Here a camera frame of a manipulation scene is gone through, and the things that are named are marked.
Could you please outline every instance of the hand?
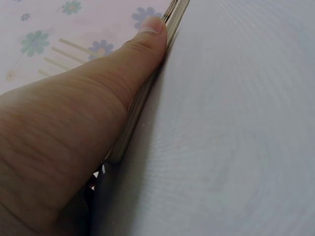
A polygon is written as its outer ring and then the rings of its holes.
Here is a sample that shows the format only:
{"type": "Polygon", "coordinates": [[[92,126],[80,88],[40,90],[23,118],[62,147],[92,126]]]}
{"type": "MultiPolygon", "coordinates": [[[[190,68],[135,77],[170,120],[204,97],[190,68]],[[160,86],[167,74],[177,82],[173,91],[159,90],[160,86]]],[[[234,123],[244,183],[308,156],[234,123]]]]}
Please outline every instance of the hand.
{"type": "Polygon", "coordinates": [[[111,55],[0,96],[0,235],[80,235],[63,216],[160,64],[161,19],[111,55]]]}

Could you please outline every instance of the floral pattern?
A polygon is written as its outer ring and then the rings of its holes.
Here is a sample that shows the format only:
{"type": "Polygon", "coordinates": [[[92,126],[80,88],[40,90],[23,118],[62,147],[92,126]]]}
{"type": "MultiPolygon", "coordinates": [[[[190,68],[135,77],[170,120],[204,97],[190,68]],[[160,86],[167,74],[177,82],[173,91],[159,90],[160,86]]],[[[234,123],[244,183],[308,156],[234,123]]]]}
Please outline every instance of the floral pattern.
{"type": "Polygon", "coordinates": [[[14,70],[8,70],[6,72],[6,75],[5,75],[5,80],[10,82],[10,81],[14,80],[14,77],[15,77],[15,71],[14,70]]]}
{"type": "Polygon", "coordinates": [[[30,16],[31,15],[29,13],[25,13],[23,16],[21,16],[21,21],[27,21],[30,16]]]}
{"type": "Polygon", "coordinates": [[[48,38],[48,34],[42,33],[42,31],[37,31],[34,33],[29,33],[27,38],[21,42],[21,45],[24,47],[21,49],[21,53],[28,54],[28,57],[32,57],[35,52],[38,54],[42,54],[44,52],[44,48],[49,46],[49,42],[46,41],[48,38]]]}
{"type": "MultiPolygon", "coordinates": [[[[102,40],[100,42],[94,41],[93,42],[93,47],[90,47],[89,50],[92,52],[95,52],[99,55],[105,56],[108,54],[111,54],[113,52],[114,45],[113,44],[107,44],[106,40],[102,40]]],[[[89,60],[93,60],[96,57],[90,55],[89,60]]]]}
{"type": "Polygon", "coordinates": [[[144,21],[144,19],[147,16],[158,16],[158,17],[162,17],[162,13],[156,13],[156,11],[154,10],[154,8],[152,7],[148,7],[147,10],[145,10],[142,7],[137,8],[138,13],[134,13],[132,15],[132,18],[136,21],[138,21],[134,27],[136,29],[140,29],[141,23],[144,21]]]}
{"type": "Polygon", "coordinates": [[[78,11],[82,9],[81,3],[77,1],[72,1],[72,2],[66,2],[65,5],[63,6],[63,12],[67,13],[67,15],[71,15],[78,13],[78,11]]]}

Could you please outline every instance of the green flower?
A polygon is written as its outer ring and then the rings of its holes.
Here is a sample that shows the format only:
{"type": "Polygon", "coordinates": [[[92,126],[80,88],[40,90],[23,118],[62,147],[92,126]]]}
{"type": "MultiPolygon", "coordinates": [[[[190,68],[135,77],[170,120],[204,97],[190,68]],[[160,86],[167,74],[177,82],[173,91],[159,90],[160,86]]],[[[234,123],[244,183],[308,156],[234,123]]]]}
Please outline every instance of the green flower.
{"type": "Polygon", "coordinates": [[[43,47],[48,46],[49,42],[46,41],[48,34],[42,34],[39,30],[35,34],[29,33],[26,39],[24,39],[21,44],[24,48],[21,49],[21,53],[28,52],[28,57],[32,57],[35,52],[42,54],[44,52],[43,47]]]}
{"type": "Polygon", "coordinates": [[[81,3],[77,1],[72,1],[72,2],[66,2],[65,5],[63,6],[63,12],[66,12],[68,15],[71,15],[72,13],[76,14],[78,13],[78,10],[80,10],[81,3]]]}

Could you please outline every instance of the gray fabric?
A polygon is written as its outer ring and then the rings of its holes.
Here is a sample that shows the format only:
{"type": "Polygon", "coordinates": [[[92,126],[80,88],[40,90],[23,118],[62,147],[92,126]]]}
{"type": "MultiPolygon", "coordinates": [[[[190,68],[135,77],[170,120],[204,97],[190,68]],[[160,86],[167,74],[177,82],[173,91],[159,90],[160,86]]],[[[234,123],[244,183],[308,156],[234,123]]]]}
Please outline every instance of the gray fabric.
{"type": "Polygon", "coordinates": [[[314,235],[314,12],[191,0],[94,236],[314,235]]]}

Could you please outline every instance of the patterned fabric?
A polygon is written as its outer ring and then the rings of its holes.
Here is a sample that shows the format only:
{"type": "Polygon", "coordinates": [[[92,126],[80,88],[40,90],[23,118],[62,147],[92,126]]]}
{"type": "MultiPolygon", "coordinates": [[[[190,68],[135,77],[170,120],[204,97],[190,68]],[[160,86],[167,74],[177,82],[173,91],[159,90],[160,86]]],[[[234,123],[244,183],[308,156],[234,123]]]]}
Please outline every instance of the patterned fabric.
{"type": "Polygon", "coordinates": [[[147,16],[161,17],[171,0],[3,0],[0,94],[105,56],[131,39],[147,16]],[[67,40],[89,53],[60,42],[67,40]],[[78,58],[65,57],[54,48],[78,58]]]}

